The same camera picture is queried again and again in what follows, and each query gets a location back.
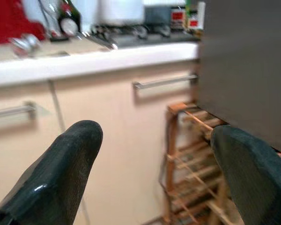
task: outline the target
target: white appliance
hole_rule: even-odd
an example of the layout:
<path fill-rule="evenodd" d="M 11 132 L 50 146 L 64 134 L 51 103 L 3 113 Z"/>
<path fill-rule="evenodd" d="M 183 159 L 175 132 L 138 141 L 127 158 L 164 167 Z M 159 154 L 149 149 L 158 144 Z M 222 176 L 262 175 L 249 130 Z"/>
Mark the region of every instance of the white appliance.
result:
<path fill-rule="evenodd" d="M 143 24 L 143 0 L 101 0 L 100 23 L 110 26 Z"/>

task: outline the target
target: white countertop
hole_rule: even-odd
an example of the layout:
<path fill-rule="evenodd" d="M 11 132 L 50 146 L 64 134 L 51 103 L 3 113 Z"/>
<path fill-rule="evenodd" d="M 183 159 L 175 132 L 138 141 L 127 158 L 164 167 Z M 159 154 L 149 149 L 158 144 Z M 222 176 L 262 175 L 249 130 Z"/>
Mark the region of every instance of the white countertop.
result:
<path fill-rule="evenodd" d="M 112 51 L 106 51 L 104 47 L 92 43 L 92 51 L 82 53 L 73 49 L 79 48 L 73 45 L 70 52 L 64 49 L 70 55 L 63 57 L 0 60 L 0 86 L 194 60 L 198 57 L 196 43 L 152 45 Z"/>

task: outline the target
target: kitchen counter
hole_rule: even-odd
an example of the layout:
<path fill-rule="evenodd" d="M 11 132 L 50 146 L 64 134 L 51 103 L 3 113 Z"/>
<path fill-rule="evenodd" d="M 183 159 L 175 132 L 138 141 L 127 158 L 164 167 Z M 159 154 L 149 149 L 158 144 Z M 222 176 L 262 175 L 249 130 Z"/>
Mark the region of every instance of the kitchen counter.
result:
<path fill-rule="evenodd" d="M 35 58 L 17 59 L 10 46 L 0 45 L 0 86 L 92 75 L 198 57 L 198 44 L 191 42 L 108 50 L 83 39 L 54 44 L 45 42 L 41 49 Z"/>

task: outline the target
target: bottle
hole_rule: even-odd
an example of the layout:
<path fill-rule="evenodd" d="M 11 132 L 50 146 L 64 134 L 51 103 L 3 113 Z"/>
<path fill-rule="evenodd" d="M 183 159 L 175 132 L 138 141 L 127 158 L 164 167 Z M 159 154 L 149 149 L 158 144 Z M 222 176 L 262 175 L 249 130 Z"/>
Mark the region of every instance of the bottle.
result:
<path fill-rule="evenodd" d="M 61 0 L 58 23 L 61 32 L 68 37 L 75 36 L 81 31 L 81 14 L 71 0 Z"/>

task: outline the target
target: cabinet door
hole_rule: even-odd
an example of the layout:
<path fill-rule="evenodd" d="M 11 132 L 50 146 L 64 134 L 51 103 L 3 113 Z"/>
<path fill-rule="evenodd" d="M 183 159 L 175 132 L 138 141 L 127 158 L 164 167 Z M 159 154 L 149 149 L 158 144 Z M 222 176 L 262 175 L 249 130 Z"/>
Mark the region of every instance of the cabinet door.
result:
<path fill-rule="evenodd" d="M 0 201 L 59 134 L 46 83 L 0 88 L 1 112 L 27 101 L 35 103 L 34 119 L 26 112 L 4 117 L 0 113 Z"/>
<path fill-rule="evenodd" d="M 191 62 L 57 81 L 66 126 L 95 120 L 104 139 L 84 193 L 92 224 L 139 225 L 163 214 L 158 183 L 165 153 L 167 105 L 191 100 L 189 84 L 133 89 L 189 75 Z"/>

